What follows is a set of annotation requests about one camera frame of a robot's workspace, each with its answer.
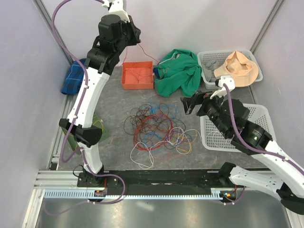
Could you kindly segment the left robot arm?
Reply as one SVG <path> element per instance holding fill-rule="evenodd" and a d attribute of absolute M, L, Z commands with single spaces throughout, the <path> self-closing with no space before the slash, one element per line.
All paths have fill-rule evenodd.
<path fill-rule="evenodd" d="M 73 135 L 83 156 L 83 171 L 78 176 L 79 187 L 99 187 L 105 180 L 104 166 L 100 160 L 98 143 L 103 131 L 93 125 L 95 108 L 120 54 L 128 46 L 140 43 L 141 31 L 130 15 L 126 18 L 108 14 L 98 24 L 99 35 L 88 51 L 85 75 L 73 110 L 59 126 Z"/>

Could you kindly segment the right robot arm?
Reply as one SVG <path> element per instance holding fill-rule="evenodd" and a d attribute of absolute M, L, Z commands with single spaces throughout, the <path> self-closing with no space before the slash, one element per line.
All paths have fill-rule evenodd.
<path fill-rule="evenodd" d="M 250 110 L 239 100 L 197 91 L 192 97 L 181 97 L 185 114 L 200 105 L 197 116 L 208 117 L 225 139 L 242 153 L 260 161 L 276 177 L 253 174 L 226 162 L 218 174 L 223 187 L 231 184 L 254 188 L 276 199 L 290 211 L 304 213 L 304 169 L 288 156 L 262 126 L 248 120 Z"/>

